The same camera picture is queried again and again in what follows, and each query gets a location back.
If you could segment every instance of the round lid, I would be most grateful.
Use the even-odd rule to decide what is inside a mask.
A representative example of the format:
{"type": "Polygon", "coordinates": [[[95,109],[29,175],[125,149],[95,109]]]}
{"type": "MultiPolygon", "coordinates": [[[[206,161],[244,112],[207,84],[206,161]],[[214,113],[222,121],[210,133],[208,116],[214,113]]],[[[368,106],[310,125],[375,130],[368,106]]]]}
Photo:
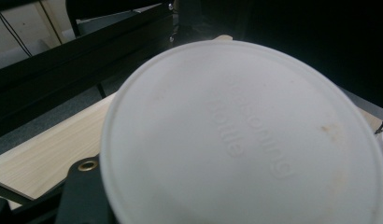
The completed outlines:
{"type": "Polygon", "coordinates": [[[121,223],[383,224],[383,158],[333,83],[236,41],[168,50],[118,91],[102,134],[121,223]]]}

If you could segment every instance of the metal grommet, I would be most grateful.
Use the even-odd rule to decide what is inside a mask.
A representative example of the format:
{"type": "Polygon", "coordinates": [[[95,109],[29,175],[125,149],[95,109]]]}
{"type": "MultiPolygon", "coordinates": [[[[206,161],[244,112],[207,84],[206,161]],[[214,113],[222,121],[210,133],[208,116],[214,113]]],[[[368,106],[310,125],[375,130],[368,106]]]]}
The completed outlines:
{"type": "Polygon", "coordinates": [[[95,169],[98,166],[98,161],[85,161],[78,166],[81,172],[86,172],[95,169]]]}

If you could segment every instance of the wooden board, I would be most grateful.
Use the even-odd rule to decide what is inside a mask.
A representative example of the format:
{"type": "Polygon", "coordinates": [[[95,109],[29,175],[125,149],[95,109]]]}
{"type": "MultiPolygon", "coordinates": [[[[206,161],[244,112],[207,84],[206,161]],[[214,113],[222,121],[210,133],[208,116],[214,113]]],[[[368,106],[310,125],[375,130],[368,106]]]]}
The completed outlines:
{"type": "Polygon", "coordinates": [[[363,117],[366,119],[366,121],[369,124],[372,131],[375,132],[380,127],[383,120],[378,119],[377,117],[369,114],[368,112],[366,112],[360,108],[359,108],[359,110],[362,113],[363,117]]]}
{"type": "Polygon", "coordinates": [[[0,156],[0,182],[37,198],[66,177],[70,166],[99,153],[106,111],[114,95],[0,156]]]}

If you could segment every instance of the dark background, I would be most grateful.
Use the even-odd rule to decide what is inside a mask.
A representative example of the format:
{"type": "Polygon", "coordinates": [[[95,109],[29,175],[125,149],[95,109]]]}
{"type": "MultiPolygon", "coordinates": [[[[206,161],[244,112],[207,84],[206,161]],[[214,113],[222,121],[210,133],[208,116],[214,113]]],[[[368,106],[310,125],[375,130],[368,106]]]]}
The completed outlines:
{"type": "Polygon", "coordinates": [[[383,107],[383,1],[246,2],[203,0],[203,11],[229,30],[247,13],[245,41],[285,52],[383,107]]]}

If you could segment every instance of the black frame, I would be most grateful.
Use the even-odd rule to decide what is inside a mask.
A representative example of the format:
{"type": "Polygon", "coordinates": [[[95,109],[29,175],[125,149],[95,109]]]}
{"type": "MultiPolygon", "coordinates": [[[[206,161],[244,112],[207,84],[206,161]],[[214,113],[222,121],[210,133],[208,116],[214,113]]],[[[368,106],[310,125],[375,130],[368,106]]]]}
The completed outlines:
{"type": "Polygon", "coordinates": [[[168,3],[168,0],[66,0],[66,12],[75,36],[80,36],[77,20],[107,16],[140,7],[168,3]]]}
{"type": "Polygon", "coordinates": [[[1,69],[0,136],[168,49],[172,22],[161,4],[1,69]]]}

